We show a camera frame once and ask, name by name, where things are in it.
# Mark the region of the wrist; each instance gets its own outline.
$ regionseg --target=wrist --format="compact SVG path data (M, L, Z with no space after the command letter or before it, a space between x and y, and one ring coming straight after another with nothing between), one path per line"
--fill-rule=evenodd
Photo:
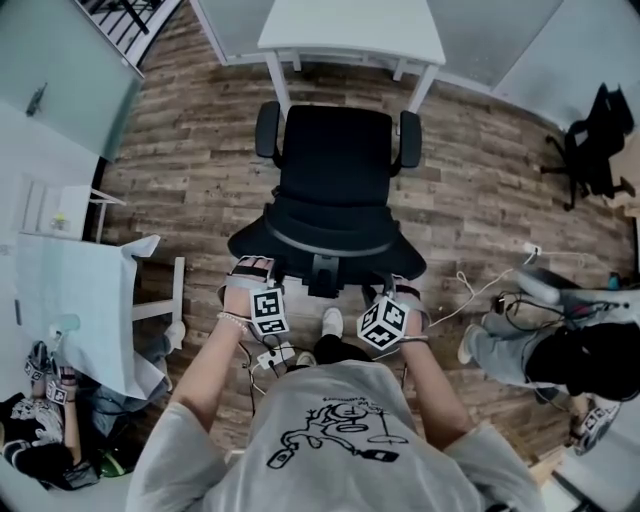
M241 320L223 315L218 316L216 329L221 329L228 336L237 338L238 340L240 340L244 333L247 331L247 327L242 323Z
M403 341L400 343L400 353L405 359L410 358L416 352L431 353L431 347L423 340Z

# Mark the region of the white plug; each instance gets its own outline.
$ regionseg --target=white plug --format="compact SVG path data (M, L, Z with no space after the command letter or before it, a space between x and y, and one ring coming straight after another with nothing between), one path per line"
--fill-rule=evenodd
M525 242L522 245L522 248L527 254L534 254L535 256L540 256L542 254L542 247L532 244L531 242Z

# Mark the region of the chair armrest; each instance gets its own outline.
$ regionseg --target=chair armrest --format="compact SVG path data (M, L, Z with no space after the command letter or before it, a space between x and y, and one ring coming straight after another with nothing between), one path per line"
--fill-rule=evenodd
M391 176L395 176L403 167L414 168L422 157L422 127L420 116L403 110L400 114L400 150L393 163Z
M277 144L279 121L280 104L277 101L269 101L260 107L256 122L256 154L263 158L272 158L278 167L281 161Z

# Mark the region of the white sneaker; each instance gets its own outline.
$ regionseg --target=white sneaker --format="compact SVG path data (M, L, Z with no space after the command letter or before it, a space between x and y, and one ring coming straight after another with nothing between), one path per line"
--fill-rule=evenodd
M318 366L318 361L316 361L316 357L311 352L305 351L298 356L296 366Z
M467 341L471 339L472 336L482 331L484 331L484 329L476 324L471 324L469 327L467 327L467 330L464 331L464 336L462 336L462 341L460 342L460 346L458 347L458 361L460 361L460 363L469 364L471 362L473 356L467 348Z
M164 331L164 335L169 339L169 343L171 344L172 352L176 348L182 348L182 340L184 339L185 334L187 334L187 328L182 320L173 322L167 330Z
M344 331L344 321L340 310L338 308L327 309L322 316L322 335L333 334L342 338L342 331Z

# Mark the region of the gray t-shirt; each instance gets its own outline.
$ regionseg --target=gray t-shirt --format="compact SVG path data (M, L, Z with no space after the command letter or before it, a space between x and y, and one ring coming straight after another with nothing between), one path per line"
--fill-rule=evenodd
M229 470L195 416L172 403L133 474L127 511L544 511L509 444L481 425L440 452L416 432L379 363L344 361L278 380Z

